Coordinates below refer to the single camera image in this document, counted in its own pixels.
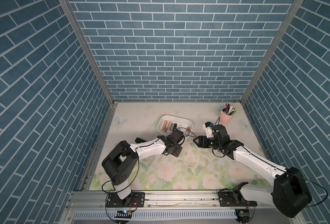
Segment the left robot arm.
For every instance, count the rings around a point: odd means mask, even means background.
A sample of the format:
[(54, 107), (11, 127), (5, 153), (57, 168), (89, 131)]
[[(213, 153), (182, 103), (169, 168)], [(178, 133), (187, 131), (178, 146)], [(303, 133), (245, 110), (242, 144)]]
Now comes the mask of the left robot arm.
[(154, 155), (173, 155), (178, 157), (185, 142), (183, 132), (174, 130), (168, 136), (157, 136), (152, 141), (137, 138), (135, 144), (119, 142), (102, 161), (102, 167), (115, 188), (120, 200), (129, 199), (132, 194), (129, 181), (131, 172), (142, 159)]

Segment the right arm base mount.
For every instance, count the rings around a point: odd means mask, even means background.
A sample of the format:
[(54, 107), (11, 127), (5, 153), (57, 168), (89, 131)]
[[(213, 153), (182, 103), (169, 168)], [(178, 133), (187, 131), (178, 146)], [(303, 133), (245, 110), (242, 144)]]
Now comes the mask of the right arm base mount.
[(239, 192), (219, 191), (219, 202), (221, 207), (256, 207), (257, 202), (247, 201)]

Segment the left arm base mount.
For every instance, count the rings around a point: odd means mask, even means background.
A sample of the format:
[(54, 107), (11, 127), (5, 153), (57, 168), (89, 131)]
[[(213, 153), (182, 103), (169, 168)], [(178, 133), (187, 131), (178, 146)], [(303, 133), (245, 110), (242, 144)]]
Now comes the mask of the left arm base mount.
[(107, 208), (143, 208), (145, 201), (144, 192), (132, 192), (125, 199), (120, 199), (117, 193), (109, 193), (106, 200)]

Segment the pink lip gloss tube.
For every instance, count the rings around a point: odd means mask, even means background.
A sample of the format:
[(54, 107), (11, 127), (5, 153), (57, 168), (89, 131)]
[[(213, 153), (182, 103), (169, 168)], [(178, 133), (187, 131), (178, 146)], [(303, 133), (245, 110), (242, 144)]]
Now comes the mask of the pink lip gloss tube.
[(170, 130), (170, 128), (171, 128), (171, 124), (172, 124), (172, 123), (169, 121), (168, 124), (167, 124), (167, 126), (166, 126), (166, 127), (167, 127), (167, 131)]

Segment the beige lip gloss tube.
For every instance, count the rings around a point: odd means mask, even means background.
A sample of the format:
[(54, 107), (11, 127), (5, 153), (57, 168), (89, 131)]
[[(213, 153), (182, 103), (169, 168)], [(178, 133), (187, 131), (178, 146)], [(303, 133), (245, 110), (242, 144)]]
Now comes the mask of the beige lip gloss tube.
[(168, 130), (168, 121), (165, 120), (165, 121), (164, 121), (164, 124), (163, 124), (163, 126), (162, 126), (162, 131), (167, 132), (167, 130)]

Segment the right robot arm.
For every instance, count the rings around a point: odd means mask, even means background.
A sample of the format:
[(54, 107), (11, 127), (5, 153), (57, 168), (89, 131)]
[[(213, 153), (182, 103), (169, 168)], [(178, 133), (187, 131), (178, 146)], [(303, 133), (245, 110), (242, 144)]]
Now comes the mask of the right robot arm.
[(269, 187), (263, 187), (241, 182), (231, 191), (232, 200), (236, 205), (264, 203), (276, 207), (283, 215), (294, 218), (310, 204), (312, 196), (300, 170), (275, 164), (242, 142), (231, 140), (223, 125), (212, 125), (208, 122), (204, 129), (206, 135), (193, 140), (197, 147), (213, 149), (246, 165), (270, 184)]

